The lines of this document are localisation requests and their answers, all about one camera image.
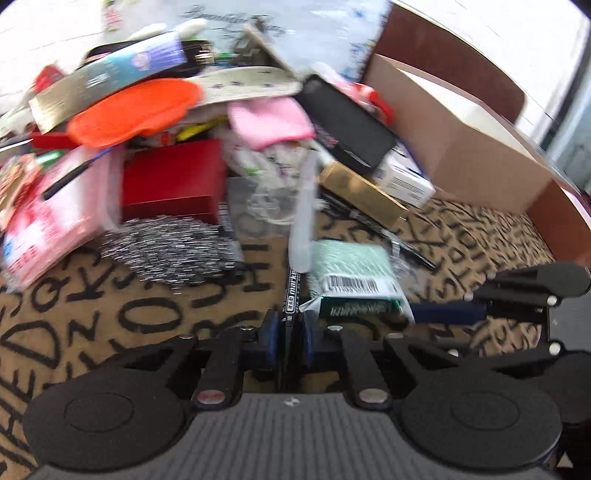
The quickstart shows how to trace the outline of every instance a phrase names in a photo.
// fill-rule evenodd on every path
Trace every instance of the colorful packaging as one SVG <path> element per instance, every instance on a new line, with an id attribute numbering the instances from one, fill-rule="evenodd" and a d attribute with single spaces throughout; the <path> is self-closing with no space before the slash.
<path id="1" fill-rule="evenodd" d="M 34 154 L 10 158 L 0 170 L 0 229 L 6 230 L 18 204 L 41 174 Z"/>
<path id="2" fill-rule="evenodd" d="M 119 224 L 124 152 L 116 148 L 44 201 L 42 192 L 99 150 L 79 147 L 53 165 L 16 209 L 6 229 L 2 269 L 23 290 L 61 258 Z"/>

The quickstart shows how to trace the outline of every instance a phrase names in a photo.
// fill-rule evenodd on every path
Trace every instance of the patterned rug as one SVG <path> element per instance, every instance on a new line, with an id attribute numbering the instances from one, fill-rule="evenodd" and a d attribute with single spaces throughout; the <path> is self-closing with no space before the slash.
<path id="1" fill-rule="evenodd" d="M 544 242 L 524 216 L 432 200 L 413 209 L 397 232 L 437 264 L 417 270 L 411 301 L 461 299 L 486 273 L 552 261 Z M 319 213 L 317 237 L 380 242 L 352 221 Z M 116 352 L 161 342 L 179 333 L 216 335 L 238 323 L 256 325 L 267 309 L 281 307 L 287 240 L 244 240 L 243 281 L 210 283 L 172 292 L 139 281 L 129 270 L 101 259 L 92 245 L 65 258 L 22 294 L 0 287 L 0 477 L 19 480 L 35 468 L 22 432 L 27 403 L 51 384 L 82 375 Z M 389 326 L 357 322 L 378 339 Z M 407 335 L 470 339 L 482 355 L 537 344 L 533 325 L 489 319 L 477 329 L 414 326 Z M 316 378 L 310 390 L 332 380 Z"/>

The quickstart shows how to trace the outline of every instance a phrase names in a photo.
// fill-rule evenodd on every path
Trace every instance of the metal screw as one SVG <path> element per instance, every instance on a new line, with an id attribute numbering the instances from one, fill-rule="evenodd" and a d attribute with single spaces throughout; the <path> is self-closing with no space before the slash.
<path id="1" fill-rule="evenodd" d="M 388 393 L 380 388 L 366 388 L 359 392 L 359 399 L 364 403 L 384 403 Z"/>
<path id="2" fill-rule="evenodd" d="M 560 353 L 560 350 L 562 350 L 562 347 L 558 342 L 552 342 L 548 347 L 548 351 L 552 356 L 558 355 Z"/>
<path id="3" fill-rule="evenodd" d="M 226 396 L 221 390 L 201 390 L 197 394 L 197 401 L 204 405 L 219 405 L 224 400 L 226 400 Z"/>

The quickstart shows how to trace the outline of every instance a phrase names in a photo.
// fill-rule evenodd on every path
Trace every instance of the pile of clutter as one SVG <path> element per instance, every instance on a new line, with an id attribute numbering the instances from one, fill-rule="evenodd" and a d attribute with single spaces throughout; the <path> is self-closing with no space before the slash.
<path id="1" fill-rule="evenodd" d="M 393 196 L 422 205 L 433 187 L 386 126 L 395 112 L 325 64 L 294 72 L 260 18 L 244 26 L 233 55 L 216 56 L 198 38 L 204 28 L 203 20 L 150 27 L 94 48 L 69 75 L 47 67 L 2 118 L 0 154 L 10 154 L 0 170 L 2 269 L 12 288 L 98 236 L 105 255 L 174 289 L 235 273 L 243 256 L 226 181 L 241 176 L 253 185 L 249 214 L 288 226 L 291 267 L 310 272 L 319 296 L 362 287 L 362 297 L 373 289 L 399 306 L 391 269 L 351 283 L 347 265 L 325 261 L 345 255 L 363 271 L 363 258 L 387 256 L 313 245 L 320 186 L 324 208 L 417 257 L 390 233 L 405 210 Z"/>

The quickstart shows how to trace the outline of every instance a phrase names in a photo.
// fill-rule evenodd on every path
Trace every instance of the red box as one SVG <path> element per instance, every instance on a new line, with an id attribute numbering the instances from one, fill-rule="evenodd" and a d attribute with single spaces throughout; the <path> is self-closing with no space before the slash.
<path id="1" fill-rule="evenodd" d="M 219 140 L 144 150 L 124 169 L 122 217 L 192 216 L 215 225 L 225 189 Z"/>

